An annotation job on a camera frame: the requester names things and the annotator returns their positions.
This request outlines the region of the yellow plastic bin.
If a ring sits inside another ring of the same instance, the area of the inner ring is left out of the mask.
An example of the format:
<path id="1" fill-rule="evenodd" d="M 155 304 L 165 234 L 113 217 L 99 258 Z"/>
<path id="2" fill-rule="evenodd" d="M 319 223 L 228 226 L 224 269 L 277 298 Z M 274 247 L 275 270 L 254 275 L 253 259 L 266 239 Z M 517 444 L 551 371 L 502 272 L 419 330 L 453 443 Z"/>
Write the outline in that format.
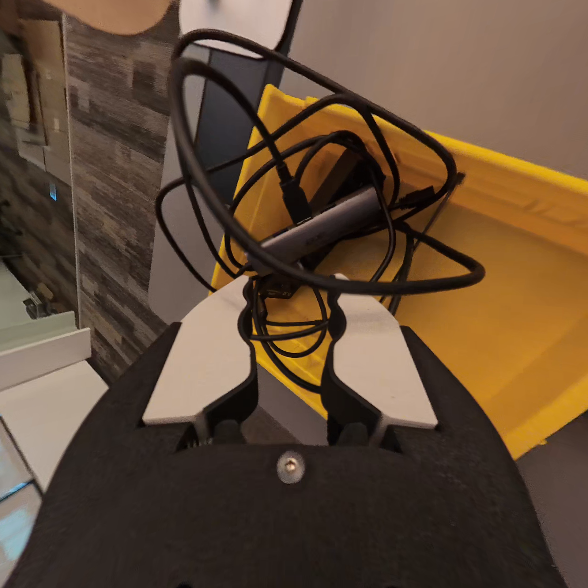
<path id="1" fill-rule="evenodd" d="M 445 164 L 406 131 L 375 116 L 399 170 L 399 199 L 447 179 Z M 348 130 L 394 179 L 360 114 L 329 104 L 276 140 L 281 151 Z M 402 298 L 397 318 L 469 389 L 514 459 L 587 410 L 587 181 L 431 134 L 453 156 L 463 182 L 448 201 L 405 221 L 478 260 L 486 275 L 453 292 Z M 291 223 L 272 169 L 235 210 L 253 238 Z M 369 280 L 383 261 L 383 231 L 336 246 L 318 272 Z"/>

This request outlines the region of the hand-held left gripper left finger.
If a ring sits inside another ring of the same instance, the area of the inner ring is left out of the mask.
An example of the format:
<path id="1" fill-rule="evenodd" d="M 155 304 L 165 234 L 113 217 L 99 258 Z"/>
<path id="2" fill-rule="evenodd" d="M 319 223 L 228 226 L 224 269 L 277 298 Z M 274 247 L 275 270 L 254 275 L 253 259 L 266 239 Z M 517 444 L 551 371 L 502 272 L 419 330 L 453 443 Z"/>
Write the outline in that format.
<path id="1" fill-rule="evenodd" d="M 258 406 L 252 336 L 253 284 L 240 276 L 197 304 L 178 333 L 143 413 L 148 426 L 188 423 L 199 443 Z"/>

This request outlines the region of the grey metal USB hub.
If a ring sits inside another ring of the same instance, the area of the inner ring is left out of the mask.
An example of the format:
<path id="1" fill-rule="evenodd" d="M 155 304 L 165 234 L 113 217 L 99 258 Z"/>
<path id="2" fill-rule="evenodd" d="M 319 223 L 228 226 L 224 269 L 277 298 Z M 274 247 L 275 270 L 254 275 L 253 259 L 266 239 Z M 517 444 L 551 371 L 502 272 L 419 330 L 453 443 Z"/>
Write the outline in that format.
<path id="1" fill-rule="evenodd" d="M 274 233 L 259 246 L 283 263 L 312 269 L 316 256 L 330 252 L 340 240 L 366 228 L 382 211 L 375 186 L 367 185 L 310 219 Z"/>

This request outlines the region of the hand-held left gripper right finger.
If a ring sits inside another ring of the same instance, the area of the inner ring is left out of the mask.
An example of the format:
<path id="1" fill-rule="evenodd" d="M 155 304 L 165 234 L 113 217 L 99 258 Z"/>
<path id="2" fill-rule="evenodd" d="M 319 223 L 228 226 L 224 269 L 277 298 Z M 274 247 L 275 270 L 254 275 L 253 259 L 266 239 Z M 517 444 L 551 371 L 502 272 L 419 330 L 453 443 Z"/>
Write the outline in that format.
<path id="1" fill-rule="evenodd" d="M 375 298 L 330 291 L 330 343 L 321 375 L 327 443 L 361 425 L 369 445 L 392 428 L 435 431 L 439 422 L 401 326 Z"/>

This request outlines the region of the thin black cable small plug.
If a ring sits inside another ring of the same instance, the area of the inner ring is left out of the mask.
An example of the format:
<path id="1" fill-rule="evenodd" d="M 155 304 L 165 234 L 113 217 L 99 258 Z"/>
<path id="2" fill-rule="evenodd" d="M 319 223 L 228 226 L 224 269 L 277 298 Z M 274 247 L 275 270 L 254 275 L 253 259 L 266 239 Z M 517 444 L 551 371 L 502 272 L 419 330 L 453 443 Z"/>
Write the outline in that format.
<path id="1" fill-rule="evenodd" d="M 331 95 L 318 100 L 308 107 L 292 123 L 287 123 L 283 128 L 270 134 L 265 124 L 260 120 L 254 107 L 241 92 L 241 90 L 224 74 L 215 70 L 207 63 L 183 58 L 182 54 L 187 46 L 201 40 L 218 40 L 229 43 L 236 47 L 252 52 L 266 60 L 279 63 L 285 69 L 290 70 L 305 79 L 321 86 L 323 89 L 329 90 Z M 189 121 L 185 107 L 184 82 L 188 76 L 197 76 L 213 81 L 220 86 L 233 100 L 240 106 L 241 110 L 247 114 L 254 127 L 261 134 L 261 146 L 254 146 L 246 151 L 244 158 L 247 159 L 260 150 L 268 149 L 272 154 L 272 158 L 277 163 L 278 175 L 281 180 L 285 180 L 287 185 L 293 181 L 290 172 L 286 168 L 285 160 L 277 150 L 275 140 L 283 134 L 290 131 L 290 127 L 297 126 L 297 124 L 306 118 L 313 115 L 315 112 L 327 107 L 330 104 L 346 105 L 353 107 L 363 117 L 366 125 L 370 128 L 371 134 L 377 140 L 379 148 L 384 154 L 391 172 L 394 172 L 394 160 L 391 151 L 384 140 L 382 133 L 376 121 L 373 119 L 377 116 L 382 121 L 385 121 L 404 133 L 419 141 L 425 147 L 433 151 L 438 158 L 443 162 L 447 171 L 447 180 L 439 192 L 439 196 L 445 194 L 448 190 L 450 181 L 457 176 L 457 167 L 451 153 L 436 139 L 422 131 L 412 123 L 405 121 L 401 117 L 387 111 L 370 100 L 344 88 L 333 80 L 324 77 L 323 75 L 309 69 L 305 65 L 298 63 L 281 53 L 264 47 L 263 45 L 241 37 L 239 35 L 216 30 L 216 29 L 197 29 L 180 37 L 178 43 L 175 45 L 173 57 L 171 62 L 171 72 L 168 82 L 168 97 L 171 107 L 171 121 L 175 136 L 176 148 L 178 151 L 178 158 L 182 174 L 188 183 L 193 183 L 198 189 L 204 202 L 206 203 L 217 222 L 224 228 L 224 230 L 235 239 L 241 248 L 249 254 L 253 254 L 256 259 L 259 259 L 263 264 L 269 267 L 273 272 L 286 276 L 290 279 L 298 281 L 308 287 L 325 290 L 334 293 L 346 293 L 351 295 L 423 295 L 426 293 L 443 292 L 449 290 L 457 290 L 480 283 L 486 275 L 485 269 L 482 265 L 467 256 L 460 253 L 451 247 L 439 242 L 429 235 L 425 235 L 414 231 L 409 225 L 398 219 L 398 229 L 405 232 L 406 236 L 415 236 L 420 238 L 421 242 L 425 243 L 437 253 L 443 255 L 447 259 L 466 268 L 469 272 L 466 275 L 444 277 L 438 279 L 430 279 L 424 281 L 408 281 L 396 283 L 383 282 L 363 282 L 363 281 L 346 281 L 335 277 L 326 277 L 309 273 L 304 270 L 291 267 L 282 261 L 278 260 L 267 251 L 265 251 L 250 234 L 244 229 L 238 221 L 236 221 L 232 213 L 229 212 L 224 205 L 222 198 L 217 195 L 217 192 L 211 186 L 208 179 L 208 172 L 202 167 L 201 162 L 194 151 L 193 140 L 190 134 Z"/>

